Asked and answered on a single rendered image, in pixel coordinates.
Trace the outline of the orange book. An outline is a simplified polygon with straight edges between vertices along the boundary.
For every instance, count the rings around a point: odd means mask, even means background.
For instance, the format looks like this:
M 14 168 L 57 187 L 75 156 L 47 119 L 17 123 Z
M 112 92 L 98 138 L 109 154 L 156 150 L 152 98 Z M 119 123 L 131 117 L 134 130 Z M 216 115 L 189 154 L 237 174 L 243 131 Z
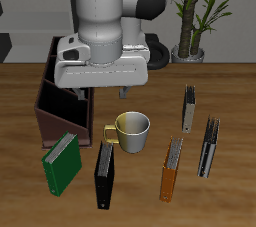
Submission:
M 182 149 L 182 138 L 170 139 L 162 168 L 162 179 L 159 199 L 170 203 L 174 191 Z

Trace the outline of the green book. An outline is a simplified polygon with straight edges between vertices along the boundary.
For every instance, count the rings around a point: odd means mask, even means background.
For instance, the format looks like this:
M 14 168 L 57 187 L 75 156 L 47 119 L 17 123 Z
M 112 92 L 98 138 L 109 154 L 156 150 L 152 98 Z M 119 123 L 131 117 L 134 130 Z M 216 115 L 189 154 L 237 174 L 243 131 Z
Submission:
M 49 191 L 59 197 L 82 167 L 77 135 L 66 131 L 41 161 Z

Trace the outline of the dark brown desk caddy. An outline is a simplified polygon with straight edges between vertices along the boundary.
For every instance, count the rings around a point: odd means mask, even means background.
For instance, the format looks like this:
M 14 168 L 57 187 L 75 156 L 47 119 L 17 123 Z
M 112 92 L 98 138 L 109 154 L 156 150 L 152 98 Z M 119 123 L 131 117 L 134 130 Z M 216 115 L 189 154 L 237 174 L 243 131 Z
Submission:
M 54 84 L 59 37 L 51 42 L 34 110 L 42 137 L 42 149 L 49 150 L 68 131 L 78 135 L 80 148 L 91 148 L 93 137 L 94 89 L 85 89 L 79 100 L 71 89 Z

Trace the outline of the pot plant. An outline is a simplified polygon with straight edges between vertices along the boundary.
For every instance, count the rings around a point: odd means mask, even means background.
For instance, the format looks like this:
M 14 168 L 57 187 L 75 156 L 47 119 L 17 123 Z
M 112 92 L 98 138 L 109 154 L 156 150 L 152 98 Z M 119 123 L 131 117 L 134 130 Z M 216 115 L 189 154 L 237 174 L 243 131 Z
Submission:
M 201 35 L 214 31 L 211 25 L 218 19 L 230 16 L 225 12 L 229 0 L 213 9 L 216 0 L 181 0 L 176 2 L 177 15 L 182 19 L 179 44 L 171 50 L 172 63 L 202 63 L 205 52 L 199 47 Z

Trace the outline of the black book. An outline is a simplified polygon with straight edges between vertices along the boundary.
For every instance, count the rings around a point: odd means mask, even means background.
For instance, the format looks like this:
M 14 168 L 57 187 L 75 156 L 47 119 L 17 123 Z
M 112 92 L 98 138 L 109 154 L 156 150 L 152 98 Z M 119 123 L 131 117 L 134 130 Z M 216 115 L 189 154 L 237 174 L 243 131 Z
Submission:
M 108 210 L 110 207 L 114 183 L 114 147 L 110 143 L 101 143 L 94 172 L 97 206 Z

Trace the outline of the dark grey book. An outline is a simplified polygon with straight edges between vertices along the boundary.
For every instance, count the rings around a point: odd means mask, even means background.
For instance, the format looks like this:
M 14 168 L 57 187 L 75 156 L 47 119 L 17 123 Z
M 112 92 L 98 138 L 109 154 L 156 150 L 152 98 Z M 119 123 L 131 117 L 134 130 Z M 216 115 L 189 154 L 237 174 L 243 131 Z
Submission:
M 219 132 L 219 118 L 208 117 L 197 175 L 207 178 L 211 169 Z

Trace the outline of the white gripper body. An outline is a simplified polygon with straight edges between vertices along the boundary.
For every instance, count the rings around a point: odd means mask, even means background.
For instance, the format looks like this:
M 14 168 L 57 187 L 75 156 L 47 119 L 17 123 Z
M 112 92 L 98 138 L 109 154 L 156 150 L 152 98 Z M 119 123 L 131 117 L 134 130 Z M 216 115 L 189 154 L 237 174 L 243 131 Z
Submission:
M 55 63 L 54 82 L 59 88 L 144 85 L 148 80 L 149 48 L 125 47 L 113 63 L 92 64 L 88 60 L 60 60 Z

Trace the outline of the yellow and white mug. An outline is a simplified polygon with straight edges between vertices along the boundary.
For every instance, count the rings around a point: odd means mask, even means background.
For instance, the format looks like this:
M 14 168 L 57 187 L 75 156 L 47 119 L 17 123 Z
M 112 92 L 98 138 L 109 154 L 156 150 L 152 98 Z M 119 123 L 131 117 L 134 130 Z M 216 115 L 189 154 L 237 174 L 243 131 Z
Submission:
M 134 154 L 144 148 L 149 128 L 150 120 L 146 115 L 129 111 L 120 114 L 113 125 L 105 125 L 103 136 L 106 142 L 118 144 L 123 151 Z M 109 130 L 116 132 L 117 139 L 107 136 Z

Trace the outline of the beige book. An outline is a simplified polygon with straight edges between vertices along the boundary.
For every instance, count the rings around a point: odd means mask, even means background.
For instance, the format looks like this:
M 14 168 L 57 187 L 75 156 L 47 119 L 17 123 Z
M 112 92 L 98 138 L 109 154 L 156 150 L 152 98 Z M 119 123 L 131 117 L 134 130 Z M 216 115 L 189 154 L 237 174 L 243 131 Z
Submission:
M 182 110 L 182 132 L 183 133 L 191 132 L 195 105 L 196 105 L 195 87 L 187 86 L 185 88 L 183 110 Z

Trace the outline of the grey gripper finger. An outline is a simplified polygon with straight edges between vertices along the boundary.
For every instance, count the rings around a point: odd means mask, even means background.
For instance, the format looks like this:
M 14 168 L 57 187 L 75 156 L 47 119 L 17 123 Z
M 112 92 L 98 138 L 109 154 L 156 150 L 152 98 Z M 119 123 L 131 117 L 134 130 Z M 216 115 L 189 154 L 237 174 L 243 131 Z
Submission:
M 119 98 L 125 99 L 127 92 L 130 90 L 130 86 L 124 86 L 119 90 Z
M 73 88 L 73 91 L 76 93 L 79 100 L 85 99 L 85 91 L 80 88 Z

